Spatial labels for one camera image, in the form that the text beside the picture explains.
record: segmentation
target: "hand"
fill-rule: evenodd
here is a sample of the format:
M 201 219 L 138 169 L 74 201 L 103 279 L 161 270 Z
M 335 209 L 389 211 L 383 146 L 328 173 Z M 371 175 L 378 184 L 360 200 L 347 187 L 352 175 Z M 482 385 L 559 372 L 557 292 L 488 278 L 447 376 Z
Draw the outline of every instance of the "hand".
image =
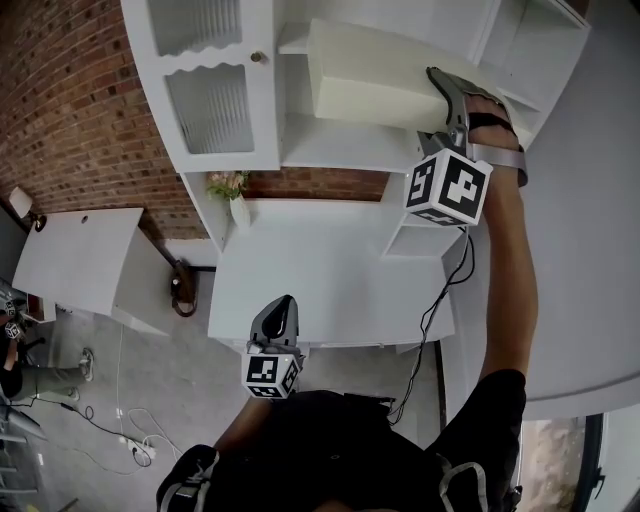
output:
M 467 112 L 493 114 L 505 121 L 509 118 L 502 107 L 495 101 L 483 96 L 466 97 Z M 495 146 L 499 148 L 517 151 L 520 147 L 518 137 L 502 126 L 480 126 L 469 132 L 469 142 L 483 144 L 485 146 Z M 520 191 L 518 187 L 518 172 L 508 167 L 499 165 L 493 166 L 487 197 L 484 203 L 484 213 L 488 222 L 496 217 L 501 217 L 506 210 L 519 207 L 521 203 Z

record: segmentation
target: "black t-shirt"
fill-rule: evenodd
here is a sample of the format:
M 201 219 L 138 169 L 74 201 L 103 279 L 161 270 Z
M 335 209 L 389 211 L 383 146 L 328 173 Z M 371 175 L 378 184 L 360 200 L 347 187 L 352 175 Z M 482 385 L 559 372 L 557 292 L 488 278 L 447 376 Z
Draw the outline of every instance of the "black t-shirt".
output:
M 3 325 L 0 327 L 0 386 L 2 386 L 2 394 L 6 398 L 13 398 L 22 389 L 22 370 L 20 369 L 20 363 L 16 361 L 11 371 L 4 369 L 10 343 L 11 340 L 7 337 Z
M 424 451 L 391 431 L 376 408 L 329 391 L 295 394 L 274 403 L 251 446 L 221 455 L 204 510 L 307 512 L 333 499 L 353 510 L 441 511 L 443 458 L 452 467 L 481 467 L 490 510 L 502 510 L 518 454 L 524 386 L 515 370 L 489 375 Z M 184 457 L 199 449 L 206 453 L 195 447 Z M 176 481 L 169 475 L 159 494 Z M 455 476 L 447 497 L 455 511 L 480 510 L 476 472 Z

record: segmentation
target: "concrete floor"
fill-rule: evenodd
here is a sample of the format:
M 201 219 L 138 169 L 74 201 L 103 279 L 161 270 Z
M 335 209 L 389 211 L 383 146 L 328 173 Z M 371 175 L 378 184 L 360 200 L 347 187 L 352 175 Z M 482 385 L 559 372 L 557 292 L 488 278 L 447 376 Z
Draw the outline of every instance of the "concrete floor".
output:
M 148 409 L 181 450 L 197 443 L 213 444 L 247 399 L 240 385 L 240 356 L 207 338 L 213 274 L 201 274 L 200 303 L 191 319 L 176 316 L 171 338 L 141 335 L 124 329 L 120 368 L 120 407 L 124 431 L 141 438 L 126 418 L 131 408 Z M 94 421 L 118 431 L 116 372 L 120 324 L 101 316 L 60 314 L 49 347 L 50 363 L 77 364 L 82 347 L 96 356 L 95 380 L 80 390 L 80 411 L 91 405 Z M 396 355 L 393 348 L 320 349 L 311 352 L 301 374 L 300 389 L 332 389 L 402 397 L 415 352 Z M 438 388 L 433 347 L 427 345 L 422 368 L 398 431 L 422 447 L 439 432 Z M 151 467 L 138 469 L 130 452 L 115 436 L 103 433 L 77 414 L 53 404 L 36 402 L 26 409 L 38 421 L 49 441 L 30 438 L 32 460 L 39 468 L 42 490 L 21 500 L 40 512 L 55 512 L 79 499 L 74 512 L 148 512 L 155 510 L 155 492 L 174 464 L 171 448 L 156 439 L 158 455 Z M 144 413 L 133 418 L 147 433 L 157 429 Z M 42 454 L 43 466 L 38 465 Z

